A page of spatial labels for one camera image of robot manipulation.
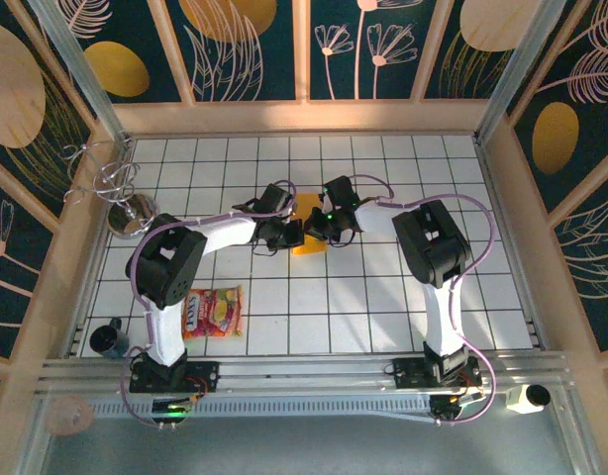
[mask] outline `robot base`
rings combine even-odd
[[[396,358],[392,360],[394,382],[396,389],[452,388],[467,386],[467,381],[460,375],[464,372],[472,386],[482,385],[482,376],[478,360],[470,356],[466,365],[460,370],[455,379],[439,382],[425,369],[425,360],[417,358]]]
[[[217,361],[188,361],[187,351],[171,366],[158,364],[147,353],[141,353],[131,363],[130,392],[149,394],[191,394],[216,391],[219,378]]]

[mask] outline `black cup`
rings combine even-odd
[[[128,336],[121,332],[121,319],[114,318],[90,336],[90,347],[105,358],[121,358],[128,351]]]

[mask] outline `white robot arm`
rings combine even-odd
[[[249,214],[237,217],[232,212],[231,219],[216,224],[201,226],[197,220],[196,226],[161,234],[160,238],[145,237],[152,241],[139,256],[137,287],[151,302],[149,357],[160,366],[161,374],[177,365],[186,354],[181,331],[182,305],[203,255],[260,238],[266,240],[267,245],[270,243],[269,248],[284,249],[303,243],[304,233],[332,239],[346,229],[399,238],[413,276],[423,284],[428,316],[424,350],[427,367],[435,380],[442,381],[466,364],[467,351],[459,336],[459,285],[454,289],[454,304],[450,309],[450,282],[464,271],[471,254],[443,204],[434,202],[404,211],[380,206],[375,200],[361,201],[347,177],[327,183],[325,191],[324,210],[315,208],[303,226],[301,222],[289,222],[288,217],[267,221],[254,219]],[[275,189],[271,192],[274,198]],[[274,211],[278,201],[283,203],[284,199],[272,199],[268,211]],[[155,228],[176,221],[170,215],[160,215],[157,219]],[[172,258],[164,257],[163,249],[173,249]]]

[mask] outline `cable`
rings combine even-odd
[[[127,377],[126,369],[131,364],[130,355],[134,352],[135,349],[138,349],[140,352],[147,351],[154,344],[154,331],[153,331],[153,325],[152,325],[151,302],[149,300],[145,300],[139,293],[139,290],[137,289],[137,264],[139,262],[139,257],[141,256],[142,252],[144,251],[144,247],[146,247],[146,245],[155,236],[157,236],[161,233],[164,233],[168,230],[175,229],[175,228],[181,228],[181,227],[185,227],[185,226],[214,225],[217,223],[222,223],[224,221],[232,220],[234,218],[252,218],[252,219],[257,219],[257,220],[269,219],[269,218],[273,218],[275,216],[282,216],[285,211],[290,213],[296,203],[297,188],[289,180],[279,180],[279,181],[276,181],[274,184],[278,185],[278,184],[282,184],[282,183],[287,184],[288,187],[291,189],[291,199],[288,201],[288,203],[286,203],[286,205],[284,205],[284,208],[282,208],[279,211],[276,211],[274,213],[234,213],[234,212],[230,212],[230,213],[227,213],[224,215],[211,216],[211,217],[205,218],[205,219],[196,219],[196,220],[179,221],[176,223],[168,223],[167,225],[160,226],[160,227],[150,231],[137,245],[137,248],[135,249],[135,252],[133,253],[133,258],[132,258],[131,265],[130,265],[130,283],[131,283],[131,288],[133,290],[133,295],[135,296],[135,300],[137,300],[137,302],[139,302],[146,310],[145,316],[146,316],[146,325],[148,328],[148,344],[146,345],[146,348],[141,348],[140,346],[134,346],[133,348],[130,349],[130,351],[128,351],[128,354],[126,356],[127,363],[124,364],[124,366],[122,368],[122,380],[120,381],[120,392],[122,394],[122,401],[124,402],[124,406],[126,407],[126,410],[128,411],[128,413],[131,416],[133,416],[135,419],[137,419],[140,423],[146,424],[147,426],[158,428],[158,425],[156,423],[142,418],[137,413],[135,413],[132,410],[132,408],[128,405],[128,398],[126,396],[126,387],[124,384],[124,379]]]
[[[383,185],[385,188],[387,188],[387,192],[388,192],[388,198],[390,198],[390,200],[392,198],[394,198],[394,190],[392,190],[392,187],[389,185],[389,183],[383,181],[380,178],[377,178],[376,176],[372,176],[372,175],[366,175],[365,173],[356,173],[355,175],[351,175],[349,176],[350,179],[352,178],[367,178],[368,180],[372,180],[372,181],[376,181],[377,183],[380,183],[381,185]],[[378,200],[379,198],[384,198],[383,196],[377,196],[376,199]]]
[[[497,390],[497,381],[496,381],[495,371],[493,369],[493,366],[491,365],[491,362],[484,355],[484,353],[482,353],[482,351],[480,351],[473,344],[471,344],[471,342],[468,339],[466,339],[458,331],[456,322],[454,320],[454,294],[455,294],[456,286],[461,283],[461,280],[465,275],[467,275],[469,272],[471,272],[473,269],[475,269],[486,258],[486,256],[489,254],[489,252],[493,248],[493,244],[495,243],[495,222],[494,222],[493,217],[491,216],[491,213],[489,212],[489,210],[482,203],[480,203],[475,198],[472,198],[467,195],[461,195],[458,193],[445,193],[442,195],[435,195],[435,196],[431,196],[429,198],[424,198],[422,200],[415,201],[413,203],[406,203],[406,204],[385,203],[385,202],[379,201],[379,199],[377,198],[376,204],[382,208],[394,208],[394,209],[403,209],[403,210],[411,211],[411,210],[415,210],[415,209],[419,208],[421,205],[424,205],[426,203],[430,203],[430,202],[436,201],[436,200],[446,200],[446,199],[458,199],[458,200],[463,200],[463,201],[473,204],[484,214],[484,216],[487,219],[487,222],[489,223],[489,242],[487,244],[487,247],[484,249],[482,254],[480,254],[478,256],[478,258],[475,259],[469,265],[469,267],[467,269],[465,269],[460,275],[458,275],[457,277],[455,277],[452,280],[452,284],[450,285],[449,308],[450,308],[450,321],[452,322],[452,328],[456,332],[457,336],[460,338],[462,343],[464,343],[471,351],[473,351],[482,360],[482,362],[484,362],[484,364],[486,364],[486,366],[489,370],[489,373],[491,374],[491,394],[489,395],[489,398],[487,399],[487,402],[482,407],[482,409],[480,409],[473,416],[469,416],[469,417],[463,418],[463,419],[458,419],[455,421],[441,421],[439,419],[436,419],[437,424],[446,424],[448,426],[456,426],[458,424],[470,423],[471,421],[475,421],[476,419],[481,417],[484,413],[486,413],[489,410],[489,408],[491,407],[491,405],[493,404],[493,401],[495,400],[495,392]]]

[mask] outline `colorful snack package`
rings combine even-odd
[[[183,339],[198,336],[240,336],[243,288],[192,289],[181,319]]]

